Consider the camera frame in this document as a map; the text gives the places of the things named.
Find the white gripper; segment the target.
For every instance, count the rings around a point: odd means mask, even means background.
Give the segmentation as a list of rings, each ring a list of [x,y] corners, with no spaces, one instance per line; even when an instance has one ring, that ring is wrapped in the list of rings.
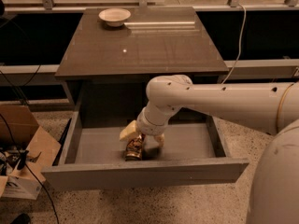
[[[158,146],[164,146],[164,134],[162,133],[165,130],[165,119],[164,115],[157,108],[144,107],[136,121],[131,121],[121,131],[121,141],[131,141],[142,132],[145,135],[155,136],[154,140],[158,143]]]

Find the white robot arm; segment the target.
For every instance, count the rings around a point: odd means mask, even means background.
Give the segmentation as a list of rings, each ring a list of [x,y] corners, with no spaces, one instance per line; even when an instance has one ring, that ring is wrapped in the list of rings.
[[[168,121],[182,108],[269,133],[253,177],[246,224],[299,224],[299,84],[194,84],[184,75],[153,78],[147,105],[120,133],[125,159],[142,158],[145,137],[164,144]]]

